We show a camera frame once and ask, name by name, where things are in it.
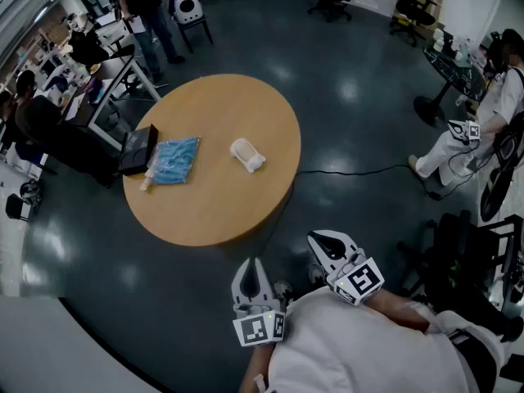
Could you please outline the black box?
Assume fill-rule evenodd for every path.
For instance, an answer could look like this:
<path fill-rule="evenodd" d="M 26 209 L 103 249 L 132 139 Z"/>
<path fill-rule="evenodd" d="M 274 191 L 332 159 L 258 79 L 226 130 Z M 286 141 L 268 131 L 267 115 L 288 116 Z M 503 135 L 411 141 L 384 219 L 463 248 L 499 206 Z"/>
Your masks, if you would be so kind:
<path fill-rule="evenodd" d="M 158 140 L 154 125 L 126 133 L 120 150 L 118 172 L 125 176 L 144 174 Z"/>

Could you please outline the blue chair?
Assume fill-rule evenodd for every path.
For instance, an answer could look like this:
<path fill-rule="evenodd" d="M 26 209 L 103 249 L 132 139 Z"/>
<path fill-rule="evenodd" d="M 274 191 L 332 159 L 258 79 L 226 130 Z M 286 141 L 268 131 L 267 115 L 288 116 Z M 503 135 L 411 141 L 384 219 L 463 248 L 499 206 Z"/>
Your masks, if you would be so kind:
<path fill-rule="evenodd" d="M 178 28 L 180 36 L 190 54 L 193 54 L 194 50 L 192 46 L 192 41 L 190 40 L 190 37 L 188 36 L 187 32 L 192 33 L 199 29 L 205 34 L 210 45 L 215 45 L 212 33 L 210 31 L 210 27 L 208 26 L 208 22 L 205 16 L 202 16 L 201 18 L 198 18 L 196 20 L 191 20 L 185 24 L 181 23 L 176 18 L 174 18 L 174 21 Z"/>

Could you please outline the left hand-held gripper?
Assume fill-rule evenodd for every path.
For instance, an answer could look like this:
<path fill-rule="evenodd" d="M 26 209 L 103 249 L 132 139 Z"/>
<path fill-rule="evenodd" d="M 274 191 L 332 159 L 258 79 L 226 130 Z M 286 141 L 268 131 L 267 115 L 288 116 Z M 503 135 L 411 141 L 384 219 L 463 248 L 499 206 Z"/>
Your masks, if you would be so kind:
<path fill-rule="evenodd" d="M 233 326 L 242 347 L 283 340 L 286 308 L 274 298 L 273 288 L 258 258 L 248 258 L 241 264 L 231 290 L 236 314 Z"/>

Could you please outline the black round pedestal table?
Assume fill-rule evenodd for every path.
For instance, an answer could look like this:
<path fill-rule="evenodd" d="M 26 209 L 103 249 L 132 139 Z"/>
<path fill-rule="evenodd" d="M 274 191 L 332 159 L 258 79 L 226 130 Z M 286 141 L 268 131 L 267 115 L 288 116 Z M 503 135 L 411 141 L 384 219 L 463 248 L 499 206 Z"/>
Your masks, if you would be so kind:
<path fill-rule="evenodd" d="M 445 80 L 445 84 L 433 98 L 416 96 L 413 108 L 425 124 L 439 128 L 445 122 L 440 104 L 450 88 L 459 91 L 461 96 L 479 102 L 486 92 L 486 82 L 482 73 L 469 61 L 456 61 L 433 47 L 424 48 L 423 54 L 433 69 Z"/>

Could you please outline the person's left forearm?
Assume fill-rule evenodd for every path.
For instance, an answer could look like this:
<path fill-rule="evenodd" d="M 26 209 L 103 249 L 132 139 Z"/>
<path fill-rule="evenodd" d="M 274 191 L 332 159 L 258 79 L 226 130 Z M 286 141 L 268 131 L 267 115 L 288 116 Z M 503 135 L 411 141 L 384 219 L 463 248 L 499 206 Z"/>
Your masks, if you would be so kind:
<path fill-rule="evenodd" d="M 255 346 L 238 393 L 282 393 L 281 351 L 279 344 Z"/>

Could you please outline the person's right forearm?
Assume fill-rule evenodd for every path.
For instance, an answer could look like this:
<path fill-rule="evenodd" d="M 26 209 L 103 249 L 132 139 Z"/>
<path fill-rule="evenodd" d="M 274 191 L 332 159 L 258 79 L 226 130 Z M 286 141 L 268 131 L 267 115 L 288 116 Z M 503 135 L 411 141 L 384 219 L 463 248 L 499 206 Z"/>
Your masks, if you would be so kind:
<path fill-rule="evenodd" d="M 364 306 L 369 315 L 368 322 L 375 329 L 426 333 L 430 327 L 429 321 L 414 308 L 415 304 L 409 298 L 385 289 L 376 291 L 364 301 Z"/>

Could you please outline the white pet carrier backpack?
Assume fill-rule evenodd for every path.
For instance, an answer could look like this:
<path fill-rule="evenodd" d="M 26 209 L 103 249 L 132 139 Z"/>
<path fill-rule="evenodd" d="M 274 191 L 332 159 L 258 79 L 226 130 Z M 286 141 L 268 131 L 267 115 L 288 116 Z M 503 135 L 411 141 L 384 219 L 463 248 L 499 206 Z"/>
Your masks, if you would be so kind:
<path fill-rule="evenodd" d="M 180 25 L 187 25 L 204 16 L 200 0 L 169 0 L 168 12 Z"/>

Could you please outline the white paper sheet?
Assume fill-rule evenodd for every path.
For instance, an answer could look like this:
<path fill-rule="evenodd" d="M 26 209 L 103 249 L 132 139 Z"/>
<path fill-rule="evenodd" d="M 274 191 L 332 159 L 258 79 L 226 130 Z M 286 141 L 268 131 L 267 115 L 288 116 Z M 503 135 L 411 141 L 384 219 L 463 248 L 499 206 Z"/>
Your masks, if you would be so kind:
<path fill-rule="evenodd" d="M 85 93 L 81 93 L 77 97 L 73 98 L 70 104 L 70 107 L 66 113 L 65 121 L 72 120 L 77 116 L 79 112 L 79 108 L 84 100 L 84 97 L 85 97 Z"/>

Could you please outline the blue items in clear bag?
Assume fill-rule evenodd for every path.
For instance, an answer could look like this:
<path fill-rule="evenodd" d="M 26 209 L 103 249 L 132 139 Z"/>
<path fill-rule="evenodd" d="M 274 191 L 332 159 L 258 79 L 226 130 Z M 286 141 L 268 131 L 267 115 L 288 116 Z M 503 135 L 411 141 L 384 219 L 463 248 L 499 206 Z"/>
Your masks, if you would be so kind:
<path fill-rule="evenodd" d="M 158 142 L 147 167 L 155 168 L 154 184 L 185 183 L 199 143 L 199 137 Z"/>

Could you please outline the dark desk with white frame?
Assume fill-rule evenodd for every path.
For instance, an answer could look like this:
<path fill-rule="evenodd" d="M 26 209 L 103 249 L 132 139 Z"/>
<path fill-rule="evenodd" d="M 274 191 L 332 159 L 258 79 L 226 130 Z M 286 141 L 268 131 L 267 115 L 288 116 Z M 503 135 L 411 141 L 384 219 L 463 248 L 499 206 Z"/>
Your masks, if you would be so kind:
<path fill-rule="evenodd" d="M 113 58 L 101 64 L 95 74 L 75 89 L 62 109 L 62 119 L 65 120 L 73 98 L 85 93 L 77 116 L 66 123 L 95 134 L 119 151 L 125 134 L 131 130 L 124 108 L 131 102 L 158 102 L 160 94 L 134 56 Z"/>

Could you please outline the person's white shirt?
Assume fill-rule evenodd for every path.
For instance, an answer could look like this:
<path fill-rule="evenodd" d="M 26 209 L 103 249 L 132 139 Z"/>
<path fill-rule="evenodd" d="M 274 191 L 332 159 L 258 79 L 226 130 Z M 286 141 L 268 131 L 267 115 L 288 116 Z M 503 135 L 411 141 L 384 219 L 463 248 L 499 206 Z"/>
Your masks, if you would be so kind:
<path fill-rule="evenodd" d="M 504 365 L 499 338 L 454 311 L 414 300 L 426 333 L 387 332 L 323 287 L 291 305 L 279 342 L 282 393 L 493 393 Z"/>

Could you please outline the black stool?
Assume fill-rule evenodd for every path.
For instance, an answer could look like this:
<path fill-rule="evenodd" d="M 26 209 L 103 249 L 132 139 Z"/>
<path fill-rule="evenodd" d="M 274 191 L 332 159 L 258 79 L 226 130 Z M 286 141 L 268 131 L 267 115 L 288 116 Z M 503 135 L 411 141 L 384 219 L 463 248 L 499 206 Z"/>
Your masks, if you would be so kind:
<path fill-rule="evenodd" d="M 41 184 L 31 179 L 20 186 L 19 193 L 12 193 L 7 197 L 5 212 L 9 219 L 22 222 L 29 221 L 32 208 L 38 210 L 42 202 L 43 188 Z"/>

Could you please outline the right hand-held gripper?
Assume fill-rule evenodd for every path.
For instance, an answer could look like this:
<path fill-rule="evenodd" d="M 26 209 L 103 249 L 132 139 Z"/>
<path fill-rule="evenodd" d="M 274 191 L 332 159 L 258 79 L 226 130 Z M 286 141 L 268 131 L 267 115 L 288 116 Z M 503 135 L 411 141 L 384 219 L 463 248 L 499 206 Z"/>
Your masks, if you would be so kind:
<path fill-rule="evenodd" d="M 373 258 L 345 233 L 334 230 L 312 230 L 307 240 L 317 261 L 327 276 L 327 284 L 338 296 L 353 306 L 359 306 L 384 284 Z"/>

